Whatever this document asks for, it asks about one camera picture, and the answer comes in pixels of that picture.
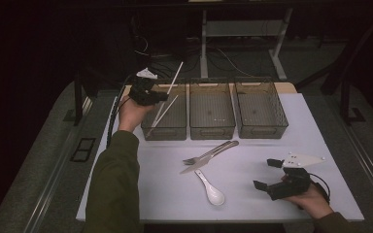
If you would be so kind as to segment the smoky clear plastic bin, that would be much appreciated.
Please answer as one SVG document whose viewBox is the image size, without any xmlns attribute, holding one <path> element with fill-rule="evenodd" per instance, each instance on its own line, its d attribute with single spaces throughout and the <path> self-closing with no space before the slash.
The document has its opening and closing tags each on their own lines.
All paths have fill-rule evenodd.
<svg viewBox="0 0 373 233">
<path fill-rule="evenodd" d="M 234 104 L 241 139 L 281 139 L 288 120 L 270 78 L 234 79 Z"/>
<path fill-rule="evenodd" d="M 235 116 L 227 78 L 191 79 L 189 127 L 192 140 L 229 140 Z"/>
<path fill-rule="evenodd" d="M 167 92 L 170 84 L 170 80 L 158 80 L 153 86 L 153 90 Z M 153 120 L 163 102 L 157 104 L 155 109 L 145 116 L 141 128 L 146 141 L 183 141 L 187 138 L 187 85 L 185 79 L 175 81 L 168 100 L 164 102 L 163 111 L 176 95 L 179 95 L 178 99 L 148 138 L 146 137 L 147 133 L 152 128 Z"/>
</svg>

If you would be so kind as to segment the person's left hand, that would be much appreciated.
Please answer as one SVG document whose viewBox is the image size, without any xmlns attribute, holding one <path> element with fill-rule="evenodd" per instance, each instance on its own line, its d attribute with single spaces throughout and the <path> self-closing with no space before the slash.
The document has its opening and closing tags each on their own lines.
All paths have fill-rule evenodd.
<svg viewBox="0 0 373 233">
<path fill-rule="evenodd" d="M 133 132 L 143 121 L 145 115 L 154 109 L 154 105 L 141 106 L 125 95 L 119 104 L 118 130 Z"/>
</svg>

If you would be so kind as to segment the metal table knife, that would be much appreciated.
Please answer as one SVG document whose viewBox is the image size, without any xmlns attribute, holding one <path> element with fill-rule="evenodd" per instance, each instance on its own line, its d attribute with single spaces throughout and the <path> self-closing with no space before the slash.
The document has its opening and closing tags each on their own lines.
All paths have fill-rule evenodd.
<svg viewBox="0 0 373 233">
<path fill-rule="evenodd" d="M 185 174 L 185 173 L 188 173 L 188 172 L 191 172 L 191 171 L 195 171 L 197 170 L 198 168 L 201 168 L 202 166 L 206 165 L 209 163 L 209 161 L 213 158 L 213 157 L 205 157 L 203 158 L 202 160 L 198 161 L 197 163 L 195 163 L 194 165 L 187 165 L 187 168 L 184 169 L 184 171 L 182 171 L 182 174 Z"/>
</svg>

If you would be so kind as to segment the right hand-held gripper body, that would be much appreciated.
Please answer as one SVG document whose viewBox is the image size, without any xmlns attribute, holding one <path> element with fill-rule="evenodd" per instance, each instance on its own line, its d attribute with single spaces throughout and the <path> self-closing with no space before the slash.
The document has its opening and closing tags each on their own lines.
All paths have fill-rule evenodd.
<svg viewBox="0 0 373 233">
<path fill-rule="evenodd" d="M 311 180 L 311 174 L 305 168 L 325 162 L 324 157 L 307 154 L 290 153 L 283 159 L 283 171 L 285 175 L 280 183 L 268 185 L 266 192 L 272 200 L 299 195 L 307 191 L 311 184 L 315 185 L 322 193 L 325 193 L 319 183 Z"/>
</svg>

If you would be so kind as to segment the metal fork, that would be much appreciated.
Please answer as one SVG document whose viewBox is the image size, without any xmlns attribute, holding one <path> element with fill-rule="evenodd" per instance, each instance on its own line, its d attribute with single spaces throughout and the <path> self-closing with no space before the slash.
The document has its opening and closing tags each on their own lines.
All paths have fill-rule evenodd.
<svg viewBox="0 0 373 233">
<path fill-rule="evenodd" d="M 223 151 L 228 150 L 230 148 L 236 147 L 238 145 L 239 145 L 238 141 L 227 141 L 227 142 L 215 147 L 214 149 L 205 152 L 204 154 L 202 154 L 198 157 L 185 159 L 184 164 L 185 165 L 194 165 L 195 163 L 197 163 L 198 161 L 202 160 L 205 157 L 208 157 L 208 156 L 213 157 L 220 152 L 223 152 Z"/>
</svg>

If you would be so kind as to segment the person's right hand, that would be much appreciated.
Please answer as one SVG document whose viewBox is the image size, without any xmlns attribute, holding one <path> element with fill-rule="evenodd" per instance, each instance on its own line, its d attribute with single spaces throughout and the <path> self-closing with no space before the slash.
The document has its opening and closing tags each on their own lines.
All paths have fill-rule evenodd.
<svg viewBox="0 0 373 233">
<path fill-rule="evenodd" d="M 320 219 L 334 213 L 321 192 L 313 184 L 306 192 L 286 197 L 285 200 L 303 209 L 313 219 Z"/>
</svg>

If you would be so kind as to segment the metal floor rail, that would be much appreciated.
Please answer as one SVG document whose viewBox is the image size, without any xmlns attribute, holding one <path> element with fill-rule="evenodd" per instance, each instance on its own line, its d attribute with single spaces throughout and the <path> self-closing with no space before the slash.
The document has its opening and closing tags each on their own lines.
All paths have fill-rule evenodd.
<svg viewBox="0 0 373 233">
<path fill-rule="evenodd" d="M 49 179 L 46 182 L 43 191 L 39 195 L 37 204 L 22 233 L 38 233 L 39 228 L 47 213 L 47 210 L 51 205 L 52 197 L 54 196 L 56 189 L 60 184 L 65 165 L 73 151 L 73 146 L 78 141 L 78 136 L 83 128 L 82 124 L 86 121 L 91 106 L 92 101 L 89 97 L 86 97 L 84 102 L 80 105 L 80 108 L 83 111 L 84 115 L 82 116 L 80 123 L 77 126 L 72 127 L 68 136 L 63 141 L 59 157 L 54 164 L 54 168 L 51 171 Z"/>
<path fill-rule="evenodd" d="M 325 101 L 329 105 L 330 110 L 335 115 L 338 123 L 341 125 L 341 128 L 346 133 L 350 145 L 353 147 L 356 159 L 358 160 L 360 166 L 362 167 L 367 178 L 373 186 L 373 161 L 371 160 L 369 153 L 365 150 L 362 143 L 359 141 L 358 136 L 356 135 L 354 129 L 349 123 L 347 123 L 340 115 L 339 105 L 337 102 L 329 96 L 325 97 Z"/>
</svg>

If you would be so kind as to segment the white ceramic spoon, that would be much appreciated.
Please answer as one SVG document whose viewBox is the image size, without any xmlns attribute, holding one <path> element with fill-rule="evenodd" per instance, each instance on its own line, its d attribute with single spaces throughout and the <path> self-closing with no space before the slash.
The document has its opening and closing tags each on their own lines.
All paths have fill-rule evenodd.
<svg viewBox="0 0 373 233">
<path fill-rule="evenodd" d="M 195 170 L 194 173 L 203 183 L 209 202 L 215 206 L 222 205 L 225 202 L 224 194 L 210 184 L 201 170 Z"/>
</svg>

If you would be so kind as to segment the black metal stand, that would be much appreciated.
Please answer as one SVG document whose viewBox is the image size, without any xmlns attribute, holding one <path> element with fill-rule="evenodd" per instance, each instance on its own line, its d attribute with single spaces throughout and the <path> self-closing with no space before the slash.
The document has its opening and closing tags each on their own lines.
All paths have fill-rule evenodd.
<svg viewBox="0 0 373 233">
<path fill-rule="evenodd" d="M 74 76 L 75 120 L 77 126 L 84 115 L 84 95 L 91 96 L 93 86 L 86 72 L 77 71 Z"/>
<path fill-rule="evenodd" d="M 335 61 L 295 85 L 297 90 L 326 75 L 321 86 L 332 95 L 341 86 L 340 116 L 350 125 L 364 121 L 359 110 L 350 108 L 351 86 L 358 88 L 373 108 L 373 19 L 355 33 Z"/>
</svg>

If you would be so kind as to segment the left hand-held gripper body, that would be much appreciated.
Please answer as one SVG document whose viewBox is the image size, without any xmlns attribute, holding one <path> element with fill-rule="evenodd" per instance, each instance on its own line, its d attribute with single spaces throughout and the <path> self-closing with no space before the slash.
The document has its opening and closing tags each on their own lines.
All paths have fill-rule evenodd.
<svg viewBox="0 0 373 233">
<path fill-rule="evenodd" d="M 128 96 L 138 105 L 149 106 L 159 102 L 157 92 L 153 91 L 154 81 L 157 75 L 148 68 L 139 71 L 136 79 L 130 88 Z"/>
</svg>

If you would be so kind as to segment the white metal desk frame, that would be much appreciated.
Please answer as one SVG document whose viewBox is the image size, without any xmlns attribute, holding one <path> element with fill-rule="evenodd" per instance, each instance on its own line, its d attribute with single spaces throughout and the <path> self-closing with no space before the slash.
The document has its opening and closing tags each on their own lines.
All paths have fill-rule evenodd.
<svg viewBox="0 0 373 233">
<path fill-rule="evenodd" d="M 207 39 L 214 37 L 268 37 L 277 38 L 275 47 L 268 51 L 273 67 L 280 81 L 287 75 L 280 61 L 280 51 L 287 34 L 293 8 L 286 9 L 282 19 L 257 20 L 208 20 L 207 12 L 202 13 L 200 76 L 208 78 Z"/>
</svg>

